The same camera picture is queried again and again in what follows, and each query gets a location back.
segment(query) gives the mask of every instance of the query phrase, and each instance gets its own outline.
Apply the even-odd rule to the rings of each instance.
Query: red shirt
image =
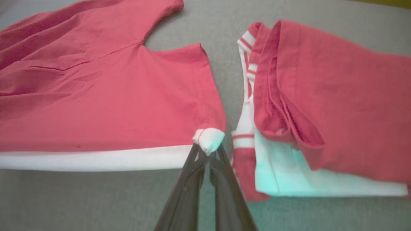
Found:
[[[79,2],[0,32],[0,151],[97,151],[192,144],[225,129],[200,44],[143,41],[181,0]]]

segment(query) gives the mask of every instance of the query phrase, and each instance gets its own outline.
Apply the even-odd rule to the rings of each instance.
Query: gray fabric surface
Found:
[[[3,0],[0,29],[76,0]],[[345,0],[186,0],[159,23],[146,46],[170,50],[201,42],[231,131],[243,83],[236,40],[255,21],[279,18],[314,26],[379,52],[411,56],[411,11]],[[230,135],[226,146],[231,151]],[[1,231],[149,231],[179,170],[114,173],[0,171]],[[249,204],[261,231],[409,231],[411,201],[393,198],[272,198]],[[205,180],[200,230],[214,230],[214,192]]]

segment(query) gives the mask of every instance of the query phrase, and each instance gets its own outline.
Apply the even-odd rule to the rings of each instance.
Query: white stripe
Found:
[[[237,43],[238,43],[238,51],[240,52],[242,77],[243,77],[243,83],[244,83],[244,102],[246,102],[246,100],[248,99],[248,84],[247,84],[247,77],[246,77],[247,70],[246,70],[246,65],[245,65],[244,49],[240,45],[242,44],[240,40],[238,40]]]
[[[238,138],[233,139],[233,147],[235,148],[254,148],[254,138]]]
[[[254,81],[250,81],[250,85],[251,85],[251,96],[254,96]]]
[[[247,73],[247,78],[250,80],[250,82],[254,82],[256,75],[253,73]]]
[[[133,171],[182,168],[192,145],[101,152],[2,152],[0,169]]]
[[[248,42],[248,44],[250,44],[251,46],[254,46],[254,44],[256,43],[256,38],[254,38],[254,36],[253,36],[249,31],[247,31],[247,32],[242,36],[242,38],[243,38],[246,42]]]
[[[255,64],[255,63],[249,63],[249,64],[248,64],[248,69],[249,69],[250,71],[256,72],[256,71],[257,71],[257,68],[258,68],[258,64]]]

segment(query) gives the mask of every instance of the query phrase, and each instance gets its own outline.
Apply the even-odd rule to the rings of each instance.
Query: light blue fabric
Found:
[[[301,151],[255,133],[256,190],[271,196],[406,196],[406,184],[311,171]]]

